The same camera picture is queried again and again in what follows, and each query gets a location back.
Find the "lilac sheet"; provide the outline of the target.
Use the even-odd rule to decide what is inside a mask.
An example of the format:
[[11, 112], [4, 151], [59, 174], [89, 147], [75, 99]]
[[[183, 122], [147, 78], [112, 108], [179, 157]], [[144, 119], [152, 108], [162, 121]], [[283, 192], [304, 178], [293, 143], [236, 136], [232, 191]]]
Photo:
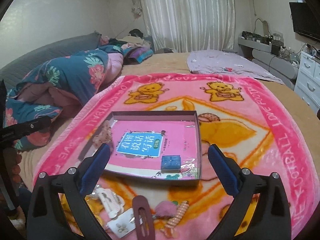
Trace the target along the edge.
[[263, 67], [235, 53], [219, 50], [192, 51], [187, 58], [187, 65], [194, 74], [240, 75], [283, 84], [280, 78]]

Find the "white curtain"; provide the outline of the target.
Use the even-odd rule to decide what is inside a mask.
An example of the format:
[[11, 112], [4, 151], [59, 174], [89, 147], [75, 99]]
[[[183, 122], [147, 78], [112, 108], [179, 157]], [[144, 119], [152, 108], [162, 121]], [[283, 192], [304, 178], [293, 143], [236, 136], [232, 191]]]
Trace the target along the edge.
[[155, 49], [180, 53], [234, 47], [234, 0], [140, 0]]

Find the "pink book blue label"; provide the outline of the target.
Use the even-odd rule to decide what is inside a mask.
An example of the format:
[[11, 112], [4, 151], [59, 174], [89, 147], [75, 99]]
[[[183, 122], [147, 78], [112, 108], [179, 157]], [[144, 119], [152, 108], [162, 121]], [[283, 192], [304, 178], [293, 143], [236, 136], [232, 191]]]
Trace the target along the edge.
[[[114, 149], [105, 170], [119, 176], [198, 181], [199, 135], [194, 121], [124, 121], [112, 125]], [[180, 155], [179, 172], [161, 171], [164, 155]]]

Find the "pink pompom hair clip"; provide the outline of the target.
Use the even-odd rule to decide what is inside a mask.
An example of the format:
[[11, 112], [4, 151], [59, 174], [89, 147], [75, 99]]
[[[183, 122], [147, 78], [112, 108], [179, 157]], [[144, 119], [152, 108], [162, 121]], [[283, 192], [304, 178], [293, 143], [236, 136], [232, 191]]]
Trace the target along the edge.
[[177, 205], [170, 201], [162, 201], [155, 207], [155, 217], [173, 217], [176, 215]]

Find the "grey bed footboard shelf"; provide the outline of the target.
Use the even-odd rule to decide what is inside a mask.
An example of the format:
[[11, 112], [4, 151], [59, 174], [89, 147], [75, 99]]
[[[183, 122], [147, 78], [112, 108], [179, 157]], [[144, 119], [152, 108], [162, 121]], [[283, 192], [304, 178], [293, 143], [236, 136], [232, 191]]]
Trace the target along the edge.
[[291, 54], [287, 49], [280, 49], [279, 55], [272, 54], [272, 44], [269, 45], [248, 40], [242, 35], [238, 36], [238, 52], [246, 59], [258, 64], [264, 70], [283, 81], [287, 87], [294, 90], [300, 58]]

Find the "blue floral quilt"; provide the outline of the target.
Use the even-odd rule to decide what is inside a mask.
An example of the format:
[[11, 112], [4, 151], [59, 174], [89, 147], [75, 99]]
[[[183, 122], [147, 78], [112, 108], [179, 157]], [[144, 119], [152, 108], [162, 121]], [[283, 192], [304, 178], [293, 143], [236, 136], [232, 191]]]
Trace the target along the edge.
[[10, 143], [18, 151], [46, 146], [54, 133], [54, 122], [72, 118], [121, 72], [123, 50], [105, 45], [93, 50], [48, 60], [33, 70], [13, 88], [1, 83], [1, 122], [3, 127], [21, 125], [46, 118], [43, 129], [19, 130], [25, 135]]

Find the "grey headboard cushion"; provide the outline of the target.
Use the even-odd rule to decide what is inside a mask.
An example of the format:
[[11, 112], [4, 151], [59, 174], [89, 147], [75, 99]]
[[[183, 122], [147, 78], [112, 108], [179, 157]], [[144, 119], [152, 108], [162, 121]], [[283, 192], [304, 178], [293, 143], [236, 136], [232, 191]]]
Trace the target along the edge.
[[101, 34], [97, 31], [67, 38], [32, 50], [1, 68], [1, 80], [6, 89], [13, 89], [31, 70], [48, 60], [69, 56], [82, 50], [98, 47]]

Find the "dark red hair clip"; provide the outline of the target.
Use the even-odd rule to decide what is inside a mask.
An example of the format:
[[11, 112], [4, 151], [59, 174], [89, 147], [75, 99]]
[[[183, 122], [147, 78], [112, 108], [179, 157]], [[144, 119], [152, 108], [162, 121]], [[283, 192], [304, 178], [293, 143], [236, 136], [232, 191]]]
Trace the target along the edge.
[[141, 195], [132, 200], [135, 218], [136, 235], [138, 240], [155, 240], [155, 227], [148, 200]]

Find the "pink dotted bow clip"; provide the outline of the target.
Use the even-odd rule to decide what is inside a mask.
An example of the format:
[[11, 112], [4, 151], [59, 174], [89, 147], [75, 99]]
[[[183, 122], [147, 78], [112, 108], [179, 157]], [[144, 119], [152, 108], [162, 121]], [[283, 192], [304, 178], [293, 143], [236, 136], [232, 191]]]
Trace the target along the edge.
[[93, 137], [93, 146], [98, 149], [102, 144], [112, 146], [112, 131], [108, 120], [104, 121], [101, 131]]

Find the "purple blue pillow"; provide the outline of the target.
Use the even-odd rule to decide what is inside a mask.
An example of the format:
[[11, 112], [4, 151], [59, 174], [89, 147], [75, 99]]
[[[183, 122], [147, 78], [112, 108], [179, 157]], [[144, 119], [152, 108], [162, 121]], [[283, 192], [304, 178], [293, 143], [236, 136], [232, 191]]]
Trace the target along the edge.
[[153, 55], [148, 47], [132, 47], [124, 50], [124, 64], [140, 64]]

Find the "pink bear fleece blanket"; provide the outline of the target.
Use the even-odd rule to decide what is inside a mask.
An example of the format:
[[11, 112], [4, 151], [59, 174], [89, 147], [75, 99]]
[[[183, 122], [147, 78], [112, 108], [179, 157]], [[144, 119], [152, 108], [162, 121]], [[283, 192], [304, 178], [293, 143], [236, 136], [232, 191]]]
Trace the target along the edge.
[[127, 75], [93, 96], [41, 158], [35, 173], [55, 175], [78, 165], [78, 154], [114, 111], [196, 111], [201, 140], [201, 179], [172, 185], [105, 173], [101, 185], [120, 195], [125, 207], [144, 195], [151, 207], [163, 200], [188, 201], [175, 228], [177, 239], [205, 239], [231, 204], [210, 166], [208, 147], [256, 174], [277, 172], [288, 197], [291, 235], [296, 237], [319, 202], [319, 178], [298, 125], [260, 81], [235, 75]]

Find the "small blue square box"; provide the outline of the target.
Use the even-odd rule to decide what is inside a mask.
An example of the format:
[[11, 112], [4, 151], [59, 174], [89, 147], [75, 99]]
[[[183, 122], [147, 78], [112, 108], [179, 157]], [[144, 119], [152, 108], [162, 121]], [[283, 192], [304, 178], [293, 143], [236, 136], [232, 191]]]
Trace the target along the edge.
[[179, 172], [181, 169], [180, 155], [164, 155], [161, 159], [161, 171]]

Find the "white drawer cabinet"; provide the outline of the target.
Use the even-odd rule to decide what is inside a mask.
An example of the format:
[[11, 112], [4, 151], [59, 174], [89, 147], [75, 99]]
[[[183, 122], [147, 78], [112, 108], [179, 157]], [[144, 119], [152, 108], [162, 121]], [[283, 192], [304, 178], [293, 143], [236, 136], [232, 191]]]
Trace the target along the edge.
[[320, 103], [319, 59], [301, 53], [294, 92], [317, 114]]

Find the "white earring card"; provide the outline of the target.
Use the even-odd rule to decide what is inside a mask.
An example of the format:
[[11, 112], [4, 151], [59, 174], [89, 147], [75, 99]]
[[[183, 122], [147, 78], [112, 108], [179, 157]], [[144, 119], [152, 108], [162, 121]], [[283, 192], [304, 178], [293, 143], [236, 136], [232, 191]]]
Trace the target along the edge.
[[123, 238], [136, 229], [133, 208], [126, 210], [116, 219], [107, 223], [108, 229], [118, 238]]

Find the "white pink claw clip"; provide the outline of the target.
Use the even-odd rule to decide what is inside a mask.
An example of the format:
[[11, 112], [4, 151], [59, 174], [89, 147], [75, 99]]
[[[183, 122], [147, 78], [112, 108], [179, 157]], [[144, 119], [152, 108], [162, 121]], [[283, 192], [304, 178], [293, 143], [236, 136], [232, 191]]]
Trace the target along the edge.
[[123, 198], [114, 193], [111, 189], [96, 187], [92, 194], [99, 198], [109, 219], [116, 219], [124, 212], [125, 202]]

